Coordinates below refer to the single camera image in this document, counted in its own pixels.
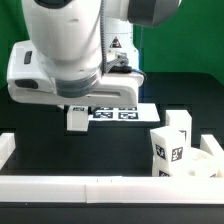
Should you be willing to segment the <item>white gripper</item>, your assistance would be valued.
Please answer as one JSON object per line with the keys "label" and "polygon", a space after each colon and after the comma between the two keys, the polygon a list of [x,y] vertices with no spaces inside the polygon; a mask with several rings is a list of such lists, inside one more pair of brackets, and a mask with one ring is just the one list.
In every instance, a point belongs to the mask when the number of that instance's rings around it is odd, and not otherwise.
{"label": "white gripper", "polygon": [[134,107],[138,103],[139,87],[144,77],[136,72],[105,74],[90,93],[81,97],[63,97],[56,92],[54,82],[43,74],[23,78],[8,78],[11,98],[20,103],[90,107]]}

